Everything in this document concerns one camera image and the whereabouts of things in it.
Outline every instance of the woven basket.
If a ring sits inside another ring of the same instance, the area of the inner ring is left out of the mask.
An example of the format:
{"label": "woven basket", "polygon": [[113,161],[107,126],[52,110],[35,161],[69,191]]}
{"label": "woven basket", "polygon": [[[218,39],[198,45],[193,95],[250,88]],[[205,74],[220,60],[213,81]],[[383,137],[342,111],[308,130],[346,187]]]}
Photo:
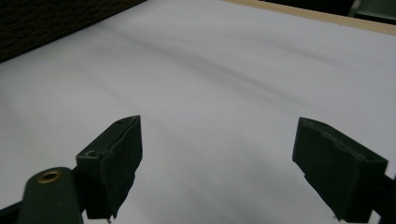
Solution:
{"label": "woven basket", "polygon": [[146,0],[0,0],[0,63]]}

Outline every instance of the white sheet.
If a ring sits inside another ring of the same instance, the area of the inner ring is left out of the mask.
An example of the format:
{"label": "white sheet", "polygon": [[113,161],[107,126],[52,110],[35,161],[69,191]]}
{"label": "white sheet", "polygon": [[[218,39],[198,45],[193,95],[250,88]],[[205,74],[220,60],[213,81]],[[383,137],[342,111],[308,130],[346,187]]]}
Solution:
{"label": "white sheet", "polygon": [[144,159],[114,223],[338,223],[291,161],[297,120],[332,125],[394,176],[395,60],[393,35],[148,0],[0,64],[0,207],[140,114]]}

